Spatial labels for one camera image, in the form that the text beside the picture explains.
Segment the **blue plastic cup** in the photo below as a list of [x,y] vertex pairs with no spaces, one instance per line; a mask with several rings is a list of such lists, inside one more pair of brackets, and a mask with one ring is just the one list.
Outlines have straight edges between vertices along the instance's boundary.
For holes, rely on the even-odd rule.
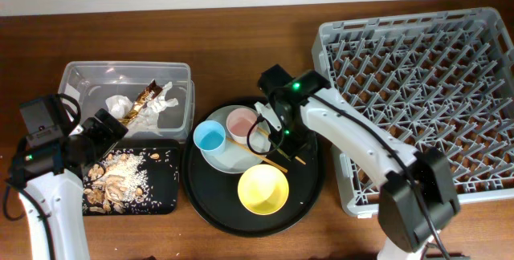
[[218,121],[206,120],[194,129],[193,140],[206,155],[221,155],[226,147],[226,131]]

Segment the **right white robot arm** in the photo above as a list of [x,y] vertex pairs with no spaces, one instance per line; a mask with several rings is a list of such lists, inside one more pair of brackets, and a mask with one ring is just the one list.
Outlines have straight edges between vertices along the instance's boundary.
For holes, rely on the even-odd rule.
[[460,211],[448,159],[437,148],[419,151],[353,108],[316,71],[294,78],[281,66],[259,78],[265,119],[279,133],[277,148],[293,158],[316,133],[354,161],[379,190],[378,222],[386,235],[380,259],[422,259],[436,246],[450,258],[440,231]]

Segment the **white napkin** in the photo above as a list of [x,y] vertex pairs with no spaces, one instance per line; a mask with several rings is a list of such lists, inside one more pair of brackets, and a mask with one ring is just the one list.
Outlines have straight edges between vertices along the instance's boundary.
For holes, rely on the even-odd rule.
[[[155,99],[149,101],[132,122],[127,126],[124,125],[128,129],[126,137],[133,136],[138,132],[157,133],[157,122],[160,114],[167,108],[179,105],[176,98],[166,99],[166,94],[172,87],[173,83],[168,82],[162,87],[162,92]],[[119,121],[131,109],[134,101],[124,95],[113,95],[107,98],[105,103],[108,112]]]

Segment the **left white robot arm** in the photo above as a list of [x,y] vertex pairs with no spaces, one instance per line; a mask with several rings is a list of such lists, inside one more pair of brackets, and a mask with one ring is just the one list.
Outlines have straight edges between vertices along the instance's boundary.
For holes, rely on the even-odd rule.
[[95,164],[127,128],[100,109],[74,133],[68,114],[24,112],[28,148],[12,159],[7,184],[18,191],[26,212],[33,259],[88,259],[82,211],[82,168]]

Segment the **yellow bowl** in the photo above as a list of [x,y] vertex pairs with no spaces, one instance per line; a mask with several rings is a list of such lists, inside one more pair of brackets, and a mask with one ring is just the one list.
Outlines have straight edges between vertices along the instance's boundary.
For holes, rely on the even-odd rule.
[[288,179],[271,165],[256,165],[239,178],[238,198],[253,214],[267,216],[278,212],[289,197]]

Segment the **gold brown candy wrapper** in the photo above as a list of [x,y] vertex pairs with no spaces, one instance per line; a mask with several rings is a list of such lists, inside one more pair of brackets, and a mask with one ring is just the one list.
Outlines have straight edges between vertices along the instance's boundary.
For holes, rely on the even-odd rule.
[[155,99],[161,92],[163,88],[156,84],[156,81],[153,80],[136,98],[131,109],[121,118],[119,121],[127,126],[130,122],[132,122],[139,112],[143,109],[143,107],[151,100]]

